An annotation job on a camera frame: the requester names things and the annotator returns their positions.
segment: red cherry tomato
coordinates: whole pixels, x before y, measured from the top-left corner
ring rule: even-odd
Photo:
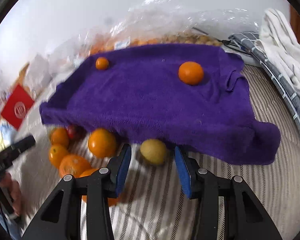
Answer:
[[[85,135],[85,130],[78,125],[71,124],[66,129],[67,129],[68,137],[71,140],[79,140],[83,138]]]

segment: screw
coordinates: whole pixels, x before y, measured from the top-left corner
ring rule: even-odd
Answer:
[[[234,181],[240,183],[242,182],[242,178],[240,176],[234,176]]]
[[[198,169],[198,172],[199,172],[200,174],[203,174],[203,175],[208,173],[208,171],[207,171],[206,169],[204,169],[204,168]]]
[[[109,171],[108,168],[101,168],[101,169],[99,170],[100,174],[106,174],[106,173],[108,173],[108,171]]]
[[[64,181],[71,181],[71,179],[72,179],[72,176],[70,174],[63,177]]]

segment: striped rug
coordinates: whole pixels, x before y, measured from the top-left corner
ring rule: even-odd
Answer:
[[[229,165],[221,160],[190,153],[200,167],[215,175],[232,178],[242,176],[272,217],[283,239],[292,239],[300,230],[300,139],[295,124],[282,99],[263,70],[246,65],[242,74],[250,85],[250,101],[255,118],[271,122],[281,132],[274,163],[261,165]],[[87,149],[86,138],[73,151],[91,160],[93,167],[106,166],[108,160],[94,158]],[[173,158],[162,167],[148,165],[132,145],[132,159],[121,203],[110,207],[114,238],[189,239],[194,223],[197,200],[188,200],[181,191]],[[219,198],[218,239],[224,236],[224,203]],[[82,203],[81,239],[86,237],[86,204]]]
[[[284,240],[292,240],[300,230],[300,138],[298,130],[272,82],[262,69],[246,65],[242,74],[250,85],[250,101],[259,121],[272,122],[281,132],[281,143],[271,165],[229,165],[221,160],[191,153],[199,165],[224,178],[241,175],[265,206]],[[60,180],[57,169],[49,162],[48,133],[41,124],[39,105],[55,89],[50,84],[28,113],[19,129],[18,138],[31,133],[37,146],[19,157],[10,170],[20,183],[23,195],[22,232]],[[89,159],[93,167],[106,166],[108,160],[96,159],[87,150],[87,140],[74,145],[72,152]],[[173,158],[164,166],[147,165],[132,145],[132,159],[121,203],[110,207],[116,240],[187,240],[193,228],[197,201],[188,200],[181,192]],[[219,200],[218,240],[224,234],[224,203]],[[86,205],[82,203],[81,239],[86,237]]]

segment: gray checkered cloth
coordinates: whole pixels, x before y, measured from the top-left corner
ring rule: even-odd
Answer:
[[[264,71],[271,78],[283,101],[287,105],[294,122],[300,133],[300,98],[295,90],[290,86],[282,73],[267,59],[266,55],[255,47],[255,41],[259,39],[257,33],[237,33],[229,37],[231,42],[238,48],[251,54]]]

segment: white wall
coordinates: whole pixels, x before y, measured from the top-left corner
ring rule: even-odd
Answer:
[[[45,54],[83,28],[115,21],[143,0],[19,0],[0,25],[0,87],[13,83],[37,52]],[[257,19],[277,8],[287,17],[286,0],[183,0],[192,10],[244,8]]]

